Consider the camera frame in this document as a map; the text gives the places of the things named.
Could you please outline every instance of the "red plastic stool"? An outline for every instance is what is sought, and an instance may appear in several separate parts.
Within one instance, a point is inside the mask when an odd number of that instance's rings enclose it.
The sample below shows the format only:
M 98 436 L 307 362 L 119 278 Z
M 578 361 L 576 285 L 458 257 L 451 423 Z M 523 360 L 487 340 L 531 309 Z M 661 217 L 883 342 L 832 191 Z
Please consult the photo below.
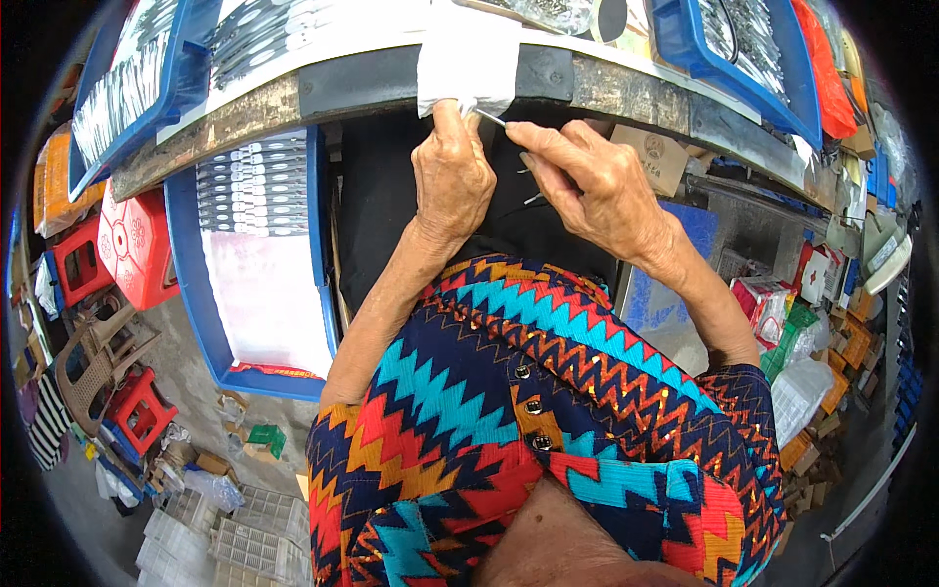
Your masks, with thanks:
M 150 367 L 145 368 L 139 376 L 128 375 L 124 387 L 117 392 L 107 411 L 108 418 L 120 426 L 124 436 L 141 456 L 179 413 L 176 406 L 163 406 L 151 383 L 153 369 Z M 137 422 L 131 428 L 128 420 L 133 414 L 137 415 Z
M 101 202 L 98 251 L 104 267 L 137 310 L 160 305 L 179 293 L 162 189 L 116 204 L 108 179 Z
M 98 248 L 95 247 L 96 240 L 98 217 L 94 216 L 76 226 L 74 232 L 53 247 L 55 270 L 58 272 L 62 298 L 67 308 L 114 282 L 111 275 L 103 270 L 104 263 L 101 262 Z M 75 253 L 78 262 L 78 275 L 69 278 L 65 261 L 72 253 Z

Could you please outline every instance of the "red plastic bag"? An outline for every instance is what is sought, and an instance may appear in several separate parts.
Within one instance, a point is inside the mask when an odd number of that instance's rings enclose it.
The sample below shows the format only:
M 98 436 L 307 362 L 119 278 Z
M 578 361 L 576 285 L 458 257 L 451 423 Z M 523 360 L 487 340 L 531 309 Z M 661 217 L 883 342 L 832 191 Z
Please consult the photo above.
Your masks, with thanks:
M 834 139 L 846 139 L 857 132 L 854 123 L 854 108 L 841 84 L 841 77 L 835 69 L 835 59 L 831 54 L 828 37 L 819 24 L 815 13 L 805 0 L 792 0 L 795 16 L 806 38 L 808 57 L 812 61 L 815 74 L 815 87 L 819 94 L 819 106 L 822 111 L 822 130 Z

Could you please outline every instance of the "zigzag pattern fabric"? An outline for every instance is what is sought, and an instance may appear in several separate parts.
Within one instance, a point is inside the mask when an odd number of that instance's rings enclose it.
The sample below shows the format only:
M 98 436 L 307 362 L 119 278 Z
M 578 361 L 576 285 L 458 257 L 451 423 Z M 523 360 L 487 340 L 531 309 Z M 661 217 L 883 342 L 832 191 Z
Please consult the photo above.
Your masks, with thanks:
M 694 380 L 596 284 L 505 255 L 429 286 L 306 450 L 317 584 L 468 584 L 546 473 L 633 558 L 714 585 L 753 581 L 786 523 L 758 368 Z

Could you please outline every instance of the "white rag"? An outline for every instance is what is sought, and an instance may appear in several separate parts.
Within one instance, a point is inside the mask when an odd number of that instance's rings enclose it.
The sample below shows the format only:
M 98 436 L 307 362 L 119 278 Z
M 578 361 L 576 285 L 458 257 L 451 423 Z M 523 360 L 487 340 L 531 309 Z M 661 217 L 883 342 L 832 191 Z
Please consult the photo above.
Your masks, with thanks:
M 521 29 L 502 16 L 433 0 L 417 61 L 417 116 L 448 98 L 463 114 L 477 105 L 493 116 L 505 112 L 516 97 Z

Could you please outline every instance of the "hand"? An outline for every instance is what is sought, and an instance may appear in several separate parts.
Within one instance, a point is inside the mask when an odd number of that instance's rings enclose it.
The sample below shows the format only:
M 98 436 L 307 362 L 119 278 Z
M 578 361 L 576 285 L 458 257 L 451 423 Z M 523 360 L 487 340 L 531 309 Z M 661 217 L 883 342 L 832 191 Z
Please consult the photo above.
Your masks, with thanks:
M 456 254 L 483 223 L 496 189 L 496 174 L 485 160 L 479 138 L 480 117 L 460 117 L 456 100 L 434 105 L 434 130 L 411 152 L 417 180 L 419 233 Z
M 663 283 L 679 277 L 671 256 L 681 223 L 659 207 L 635 149 L 613 145 L 582 120 L 561 131 L 509 122 L 505 131 L 529 150 L 522 161 L 569 232 Z

